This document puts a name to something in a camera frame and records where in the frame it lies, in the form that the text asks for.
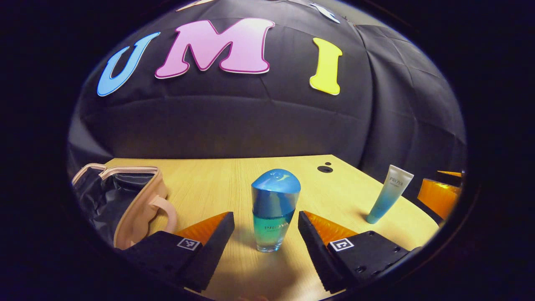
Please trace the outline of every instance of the white tube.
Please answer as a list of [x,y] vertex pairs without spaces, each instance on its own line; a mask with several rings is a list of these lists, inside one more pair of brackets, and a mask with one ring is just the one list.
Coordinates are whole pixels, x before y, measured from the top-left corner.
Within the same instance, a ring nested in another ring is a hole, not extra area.
[[381,189],[373,208],[371,208],[370,214],[366,217],[366,221],[370,224],[377,223],[398,200],[413,177],[413,174],[390,165],[383,189]]

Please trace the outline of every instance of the orange object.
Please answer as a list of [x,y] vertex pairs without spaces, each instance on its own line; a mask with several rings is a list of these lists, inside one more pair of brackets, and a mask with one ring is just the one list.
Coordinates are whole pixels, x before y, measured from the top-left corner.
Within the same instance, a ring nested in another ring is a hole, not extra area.
[[335,240],[358,234],[355,231],[349,230],[346,227],[340,226],[339,224],[331,222],[314,213],[308,211],[304,211],[304,213],[307,215],[312,225],[314,225],[314,228],[316,228],[316,232],[318,232],[325,246]]
[[187,228],[184,228],[176,232],[175,234],[178,236],[182,236],[184,238],[197,240],[201,242],[203,245],[206,245],[206,243],[212,236],[213,232],[216,231],[216,228],[219,225],[219,223],[225,218],[227,214],[228,214],[228,211],[212,216],[209,219],[206,219],[202,222],[198,222]]
[[447,174],[447,175],[456,176],[456,177],[459,177],[459,178],[461,178],[461,177],[463,176],[463,174],[460,173],[460,172],[442,171],[442,170],[438,170],[438,172],[441,172],[441,173],[443,173],[443,174]]
[[422,201],[440,217],[446,219],[453,207],[455,207],[460,193],[461,189],[459,187],[424,179],[418,194],[418,200]]

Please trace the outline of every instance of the blue perfume bottle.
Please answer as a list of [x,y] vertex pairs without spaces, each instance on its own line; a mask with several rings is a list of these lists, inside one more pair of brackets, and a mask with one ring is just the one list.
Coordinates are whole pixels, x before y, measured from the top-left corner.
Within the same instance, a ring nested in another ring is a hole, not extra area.
[[251,184],[256,248],[274,252],[280,248],[295,212],[301,183],[289,171],[273,169]]

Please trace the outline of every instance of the letter m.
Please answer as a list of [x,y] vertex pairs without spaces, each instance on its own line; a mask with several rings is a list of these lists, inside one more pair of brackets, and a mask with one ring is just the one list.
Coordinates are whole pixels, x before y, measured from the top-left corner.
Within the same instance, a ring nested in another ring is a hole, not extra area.
[[274,22],[258,18],[242,19],[222,33],[218,33],[208,20],[182,25],[176,29],[177,39],[155,76],[169,78],[186,73],[189,64],[184,57],[188,47],[197,67],[206,71],[228,45],[231,48],[228,56],[219,63],[221,69],[234,73],[268,72],[264,43],[268,29],[273,26]]

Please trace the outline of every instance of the black bag lining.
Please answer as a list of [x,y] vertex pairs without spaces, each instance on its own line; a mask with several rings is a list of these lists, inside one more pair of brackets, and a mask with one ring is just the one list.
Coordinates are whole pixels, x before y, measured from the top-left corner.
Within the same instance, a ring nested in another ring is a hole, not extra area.
[[154,174],[118,172],[103,180],[99,176],[101,172],[88,168],[73,185],[73,190],[86,219],[113,247],[113,236],[121,217]]

